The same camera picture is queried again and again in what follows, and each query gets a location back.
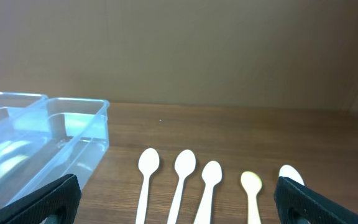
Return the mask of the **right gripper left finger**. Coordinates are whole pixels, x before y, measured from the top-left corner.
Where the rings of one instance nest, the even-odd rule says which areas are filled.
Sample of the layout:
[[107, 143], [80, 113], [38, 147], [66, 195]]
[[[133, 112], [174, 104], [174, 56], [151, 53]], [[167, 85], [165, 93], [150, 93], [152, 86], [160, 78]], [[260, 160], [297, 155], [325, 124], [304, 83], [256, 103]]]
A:
[[80, 199], [77, 176], [67, 174], [0, 209], [0, 224], [72, 224]]

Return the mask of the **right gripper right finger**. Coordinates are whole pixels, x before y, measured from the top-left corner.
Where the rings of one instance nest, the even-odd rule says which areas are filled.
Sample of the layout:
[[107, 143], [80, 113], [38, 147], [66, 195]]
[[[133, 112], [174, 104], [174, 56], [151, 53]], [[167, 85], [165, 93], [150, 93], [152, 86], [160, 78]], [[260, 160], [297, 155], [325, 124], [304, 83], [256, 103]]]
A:
[[358, 214], [289, 177], [278, 178], [274, 200], [282, 224], [358, 224]]

